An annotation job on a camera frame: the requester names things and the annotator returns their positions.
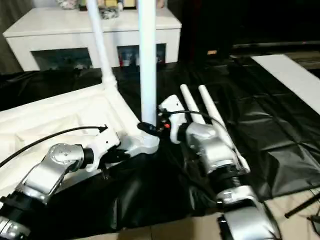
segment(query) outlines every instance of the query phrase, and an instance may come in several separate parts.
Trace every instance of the black wire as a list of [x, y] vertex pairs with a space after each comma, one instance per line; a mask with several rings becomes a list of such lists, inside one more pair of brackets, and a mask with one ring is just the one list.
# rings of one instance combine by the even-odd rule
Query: black wire
[[180, 110], [180, 111], [164, 111], [161, 112], [163, 115], [173, 115], [173, 114], [199, 114], [202, 115], [203, 117], [213, 120], [215, 123], [217, 123], [220, 127], [222, 127], [225, 132], [229, 135], [228, 130], [225, 128], [225, 126], [219, 122], [217, 119], [215, 119], [214, 117], [210, 116], [209, 114], [206, 114], [204, 112], [201, 111], [191, 111], [191, 110]]
[[[310, 192], [312, 193], [313, 196], [316, 196], [316, 194], [312, 191], [312, 189], [310, 189]], [[316, 216], [318, 216], [319, 213], [320, 213], [320, 206], [319, 206], [319, 208], [318, 208], [318, 211], [316, 212]]]
[[34, 141], [33, 143], [30, 143], [27, 146], [24, 146], [20, 150], [16, 151], [14, 154], [12, 154], [9, 157], [7, 157], [5, 160], [0, 162], [0, 168], [2, 168], [5, 164], [7, 164], [10, 160], [15, 158], [19, 154], [23, 153], [24, 151], [28, 150], [29, 148], [31, 148], [31, 147], [39, 144], [39, 143], [42, 143], [43, 141], [46, 141], [46, 140], [51, 139], [51, 138], [54, 138], [54, 137], [56, 137], [58, 135], [61, 135], [61, 134], [65, 134], [65, 133], [68, 133], [68, 132], [81, 130], [81, 129], [99, 129], [99, 131], [101, 132], [101, 131], [104, 131], [105, 129], [107, 129], [107, 127], [106, 126], [79, 126], [79, 127], [74, 127], [74, 128], [63, 130], [63, 131], [59, 131], [59, 132], [56, 132], [56, 133], [51, 134], [49, 136], [45, 136], [45, 137], [43, 137], [43, 138], [41, 138], [41, 139], [39, 139], [37, 141]]
[[168, 161], [171, 165], [173, 165], [177, 170], [178, 172], [191, 184], [193, 185], [194, 187], [198, 188], [200, 191], [202, 191], [204, 193], [204, 195], [207, 197], [207, 199], [210, 201], [210, 202], [213, 202], [215, 205], [217, 204], [217, 202], [215, 201], [214, 199], [214, 196], [212, 195], [212, 193], [210, 191], [208, 191], [203, 185], [201, 182], [198, 182], [197, 180], [195, 179], [192, 179], [189, 174], [180, 166], [179, 162], [177, 161], [176, 159], [176, 156], [174, 156], [172, 154], [171, 151], [168, 151], [167, 152], [170, 157], [168, 159], [170, 160], [173, 160], [173, 161]]

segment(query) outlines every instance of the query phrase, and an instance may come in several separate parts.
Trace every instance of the black tarp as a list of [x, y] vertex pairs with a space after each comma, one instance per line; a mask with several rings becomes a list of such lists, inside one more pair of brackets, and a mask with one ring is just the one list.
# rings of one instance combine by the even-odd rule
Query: black tarp
[[[139, 69], [116, 68], [118, 88], [140, 117]], [[2, 76], [2, 110], [100, 82], [97, 69]], [[187, 84], [205, 112], [205, 84], [251, 174], [261, 200], [320, 183], [320, 116], [250, 58], [228, 65], [167, 64], [157, 71], [157, 101]], [[154, 155], [139, 155], [56, 194], [34, 237], [70, 239], [169, 222], [215, 211], [197, 158], [162, 140]]]

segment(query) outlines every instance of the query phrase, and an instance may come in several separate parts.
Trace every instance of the white pole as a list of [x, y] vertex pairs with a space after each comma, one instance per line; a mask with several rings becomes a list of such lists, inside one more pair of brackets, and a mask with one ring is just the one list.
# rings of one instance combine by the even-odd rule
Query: white pole
[[107, 57], [107, 50], [104, 43], [104, 32], [102, 29], [101, 16], [99, 14], [97, 0], [87, 0], [86, 7], [88, 9], [95, 44], [100, 58], [102, 83], [105, 85], [105, 87], [107, 87], [108, 85], [114, 86], [117, 84], [117, 81], [114, 74], [112, 73], [112, 69]]
[[157, 124], [156, 0], [138, 1], [141, 118]]
[[[222, 124], [222, 126], [226, 127], [224, 120], [222, 119], [214, 101], [212, 100], [207, 88], [205, 85], [200, 85], [199, 86], [199, 92], [201, 94], [201, 97], [203, 99], [205, 108], [207, 110], [207, 112], [209, 113], [209, 116], [216, 119], [219, 123]], [[226, 132], [226, 129], [221, 127], [220, 125], [218, 125], [215, 121], [211, 121], [212, 125], [214, 125], [219, 134], [221, 139], [231, 148], [235, 148], [235, 153], [237, 154], [242, 166], [245, 168], [245, 170], [247, 171], [247, 173], [250, 172], [250, 167], [247, 163], [247, 161], [245, 160], [245, 158], [243, 156], [241, 156], [240, 152], [238, 151], [237, 147], [234, 145], [234, 143], [232, 142], [231, 137], [229, 136], [228, 132]]]
[[[186, 103], [188, 109], [191, 110], [191, 111], [199, 112], [199, 108], [198, 108], [194, 98], [192, 97], [187, 85], [182, 84], [180, 86], [180, 89], [181, 89], [183, 98], [185, 100], [185, 103]], [[191, 113], [191, 118], [195, 123], [206, 124], [204, 118], [200, 114], [192, 114]]]
[[222, 119], [214, 101], [212, 100], [207, 88], [205, 85], [199, 86], [199, 92], [201, 94], [201, 97], [203, 99], [204, 105], [206, 107], [206, 110], [208, 111], [209, 115], [216, 120], [219, 121], [224, 127], [226, 127], [224, 120]]

